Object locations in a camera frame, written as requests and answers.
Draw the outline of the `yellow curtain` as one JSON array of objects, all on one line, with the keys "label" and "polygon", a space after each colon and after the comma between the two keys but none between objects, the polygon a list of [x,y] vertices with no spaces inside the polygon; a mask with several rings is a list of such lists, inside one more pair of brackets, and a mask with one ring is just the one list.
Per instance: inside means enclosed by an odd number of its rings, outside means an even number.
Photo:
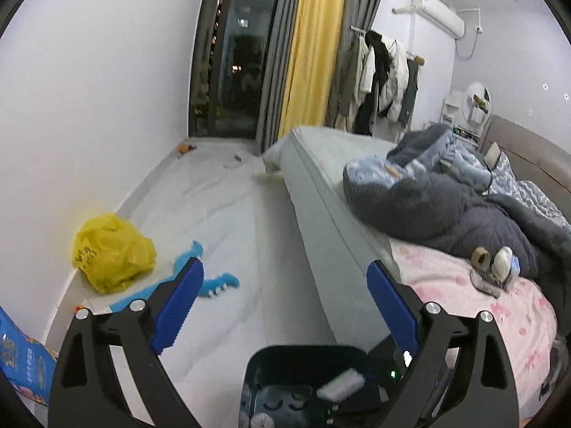
[{"label": "yellow curtain", "polygon": [[278,136],[324,124],[336,67],[344,0],[299,0]]}]

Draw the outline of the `dark glass balcony door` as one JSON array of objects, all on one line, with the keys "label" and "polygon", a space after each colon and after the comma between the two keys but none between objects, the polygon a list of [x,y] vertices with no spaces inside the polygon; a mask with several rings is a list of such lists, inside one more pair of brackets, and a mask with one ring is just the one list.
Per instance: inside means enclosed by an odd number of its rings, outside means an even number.
[{"label": "dark glass balcony door", "polygon": [[277,0],[202,0],[194,39],[189,130],[253,139]]}]

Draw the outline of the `blue snack bag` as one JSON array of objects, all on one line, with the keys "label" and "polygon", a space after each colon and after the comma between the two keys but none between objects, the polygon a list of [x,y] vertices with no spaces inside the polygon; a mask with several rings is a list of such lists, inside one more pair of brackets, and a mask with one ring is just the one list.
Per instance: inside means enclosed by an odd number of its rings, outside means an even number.
[{"label": "blue snack bag", "polygon": [[23,333],[1,309],[1,370],[22,396],[49,405],[56,368],[56,354],[41,342]]}]

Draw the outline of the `clear bubble wrap roll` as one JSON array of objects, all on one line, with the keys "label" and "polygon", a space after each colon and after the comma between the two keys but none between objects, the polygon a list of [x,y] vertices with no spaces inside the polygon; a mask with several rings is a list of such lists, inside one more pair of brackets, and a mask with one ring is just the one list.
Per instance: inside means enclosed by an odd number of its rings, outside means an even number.
[{"label": "clear bubble wrap roll", "polygon": [[317,397],[331,403],[342,403],[365,386],[366,379],[354,368],[344,370],[317,390]]}]

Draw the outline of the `hanging clothes on rack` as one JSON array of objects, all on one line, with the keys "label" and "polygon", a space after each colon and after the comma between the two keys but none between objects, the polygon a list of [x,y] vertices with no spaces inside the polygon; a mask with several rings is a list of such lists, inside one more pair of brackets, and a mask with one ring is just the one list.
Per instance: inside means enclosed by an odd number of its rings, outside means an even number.
[{"label": "hanging clothes on rack", "polygon": [[425,59],[396,39],[351,26],[333,128],[396,140],[409,128]]}]

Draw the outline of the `blue wavy pillow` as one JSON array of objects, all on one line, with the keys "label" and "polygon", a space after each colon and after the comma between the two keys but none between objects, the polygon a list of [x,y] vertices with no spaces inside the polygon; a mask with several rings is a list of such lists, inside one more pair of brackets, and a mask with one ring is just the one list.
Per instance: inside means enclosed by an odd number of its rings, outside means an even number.
[{"label": "blue wavy pillow", "polygon": [[536,214],[549,219],[555,225],[570,231],[570,224],[556,204],[532,181],[518,181],[504,151],[499,152],[495,167],[491,170],[492,184],[489,194],[501,194],[515,199]]}]

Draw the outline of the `white crumpled tissue ball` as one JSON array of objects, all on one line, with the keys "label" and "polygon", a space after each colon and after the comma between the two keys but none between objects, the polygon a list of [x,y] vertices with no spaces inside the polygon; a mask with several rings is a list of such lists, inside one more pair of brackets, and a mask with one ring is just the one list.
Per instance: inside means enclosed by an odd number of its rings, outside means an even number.
[{"label": "white crumpled tissue ball", "polygon": [[250,420],[251,428],[275,428],[276,423],[268,413],[256,413]]}]

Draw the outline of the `dark teal trash bin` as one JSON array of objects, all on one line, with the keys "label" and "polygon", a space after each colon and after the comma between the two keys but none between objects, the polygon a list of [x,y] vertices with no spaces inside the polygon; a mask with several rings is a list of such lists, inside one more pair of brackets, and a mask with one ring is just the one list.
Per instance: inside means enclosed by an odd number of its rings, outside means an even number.
[{"label": "dark teal trash bin", "polygon": [[[317,397],[317,390],[354,368],[366,383],[344,402]],[[237,425],[250,427],[256,413],[268,413],[276,427],[371,427],[388,406],[401,371],[393,358],[375,357],[340,345],[278,345],[250,359]]]}]

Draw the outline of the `white rolled sock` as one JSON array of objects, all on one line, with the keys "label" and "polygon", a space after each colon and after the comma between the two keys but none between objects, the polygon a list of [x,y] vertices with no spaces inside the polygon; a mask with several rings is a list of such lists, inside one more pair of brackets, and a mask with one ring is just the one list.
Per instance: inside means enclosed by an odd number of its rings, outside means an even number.
[{"label": "white rolled sock", "polygon": [[495,254],[495,258],[492,261],[491,274],[497,283],[503,284],[507,280],[511,271],[512,258],[513,251],[508,246],[503,246]]}]

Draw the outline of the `orange small floor object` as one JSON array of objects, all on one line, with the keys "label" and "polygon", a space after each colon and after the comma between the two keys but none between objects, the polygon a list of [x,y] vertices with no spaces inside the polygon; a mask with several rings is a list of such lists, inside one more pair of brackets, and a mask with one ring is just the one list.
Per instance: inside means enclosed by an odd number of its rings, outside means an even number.
[{"label": "orange small floor object", "polygon": [[193,144],[181,144],[177,148],[177,158],[182,158],[195,150],[197,150],[197,147]]}]

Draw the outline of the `grey curtain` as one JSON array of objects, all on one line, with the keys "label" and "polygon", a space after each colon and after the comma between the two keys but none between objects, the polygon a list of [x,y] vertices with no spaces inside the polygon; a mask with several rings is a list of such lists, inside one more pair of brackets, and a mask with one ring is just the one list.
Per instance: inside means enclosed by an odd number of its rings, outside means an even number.
[{"label": "grey curtain", "polygon": [[277,0],[272,19],[261,85],[256,146],[262,155],[278,139],[287,65],[299,0]]}]

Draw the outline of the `yellow plastic bag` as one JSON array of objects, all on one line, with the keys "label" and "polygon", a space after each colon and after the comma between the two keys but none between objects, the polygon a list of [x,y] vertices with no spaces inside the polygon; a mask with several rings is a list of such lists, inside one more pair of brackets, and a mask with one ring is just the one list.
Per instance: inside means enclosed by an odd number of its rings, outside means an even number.
[{"label": "yellow plastic bag", "polygon": [[85,221],[72,246],[72,265],[100,294],[125,291],[152,271],[156,259],[153,242],[114,213]]}]

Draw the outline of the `grey upholstered headboard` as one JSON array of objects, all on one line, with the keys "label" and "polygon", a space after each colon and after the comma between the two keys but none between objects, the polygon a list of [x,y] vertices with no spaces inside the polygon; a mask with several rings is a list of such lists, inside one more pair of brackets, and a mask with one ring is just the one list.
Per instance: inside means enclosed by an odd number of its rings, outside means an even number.
[{"label": "grey upholstered headboard", "polygon": [[485,125],[477,151],[485,155],[492,143],[507,155],[516,178],[537,184],[570,221],[570,155],[546,138],[498,115],[492,115]]}]

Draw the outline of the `brown cardboard tube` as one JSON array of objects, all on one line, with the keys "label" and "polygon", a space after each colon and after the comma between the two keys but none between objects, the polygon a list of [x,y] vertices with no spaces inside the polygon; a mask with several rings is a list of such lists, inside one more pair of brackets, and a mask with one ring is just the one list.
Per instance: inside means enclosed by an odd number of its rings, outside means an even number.
[{"label": "brown cardboard tube", "polygon": [[489,271],[489,268],[492,263],[492,256],[490,252],[483,248],[482,246],[478,246],[471,254],[470,257],[470,264],[476,271]]}]

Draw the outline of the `white air conditioner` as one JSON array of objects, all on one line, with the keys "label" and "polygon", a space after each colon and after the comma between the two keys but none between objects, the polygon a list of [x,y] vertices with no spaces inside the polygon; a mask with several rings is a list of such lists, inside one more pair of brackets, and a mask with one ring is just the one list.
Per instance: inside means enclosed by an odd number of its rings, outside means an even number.
[{"label": "white air conditioner", "polygon": [[448,31],[456,40],[461,39],[465,35],[465,22],[454,11],[438,1],[421,1],[400,8],[392,8],[391,12],[395,15],[415,12],[415,14],[430,19],[442,29]]}]

